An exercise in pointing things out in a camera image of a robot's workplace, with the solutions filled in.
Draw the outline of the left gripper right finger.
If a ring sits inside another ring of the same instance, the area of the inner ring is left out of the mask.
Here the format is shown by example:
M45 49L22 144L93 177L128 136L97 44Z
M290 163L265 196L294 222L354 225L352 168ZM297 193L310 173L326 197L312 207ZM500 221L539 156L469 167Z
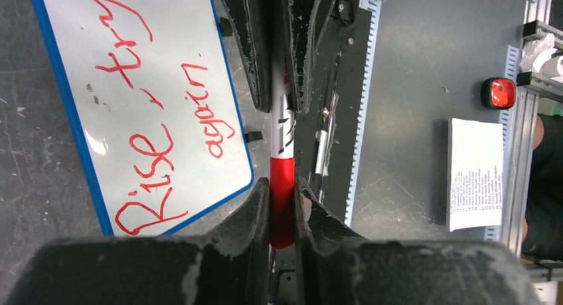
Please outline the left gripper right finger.
M520 261L487 241L372 241L294 187L298 304L538 304Z

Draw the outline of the red marker cap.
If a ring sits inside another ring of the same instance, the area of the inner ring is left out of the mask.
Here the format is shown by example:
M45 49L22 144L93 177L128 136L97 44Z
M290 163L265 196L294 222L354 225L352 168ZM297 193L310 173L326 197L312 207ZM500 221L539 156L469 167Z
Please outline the red marker cap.
M295 241L295 160L270 159L270 245L284 249Z

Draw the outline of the red whiteboard marker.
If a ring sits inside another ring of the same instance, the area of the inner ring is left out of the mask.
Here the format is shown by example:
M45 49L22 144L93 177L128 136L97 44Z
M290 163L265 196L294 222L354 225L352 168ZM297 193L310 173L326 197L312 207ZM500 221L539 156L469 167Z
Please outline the red whiteboard marker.
M272 106L270 112L270 154L274 159L294 156L294 113L291 109L289 77L285 56L277 52L272 61Z

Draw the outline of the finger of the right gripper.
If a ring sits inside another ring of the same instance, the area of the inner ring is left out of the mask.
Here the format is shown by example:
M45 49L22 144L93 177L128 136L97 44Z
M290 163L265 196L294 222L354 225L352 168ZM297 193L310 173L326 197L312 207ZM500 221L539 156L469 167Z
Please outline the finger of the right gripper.
M293 111L306 113L319 41L336 0L285 0L285 52Z
M237 41L255 109L271 110L273 0L221 0Z

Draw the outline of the blue framed whiteboard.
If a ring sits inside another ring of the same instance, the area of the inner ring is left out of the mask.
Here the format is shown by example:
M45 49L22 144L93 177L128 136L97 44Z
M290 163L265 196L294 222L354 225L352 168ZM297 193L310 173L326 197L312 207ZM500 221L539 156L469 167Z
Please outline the blue framed whiteboard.
M103 234L171 234L251 188L213 0L32 2Z

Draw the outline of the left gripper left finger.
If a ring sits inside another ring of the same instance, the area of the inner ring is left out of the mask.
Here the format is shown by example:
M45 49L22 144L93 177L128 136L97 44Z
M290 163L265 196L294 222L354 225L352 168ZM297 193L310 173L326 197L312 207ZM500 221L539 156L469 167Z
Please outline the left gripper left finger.
M8 304L266 304L270 188L204 235L61 239L44 245Z

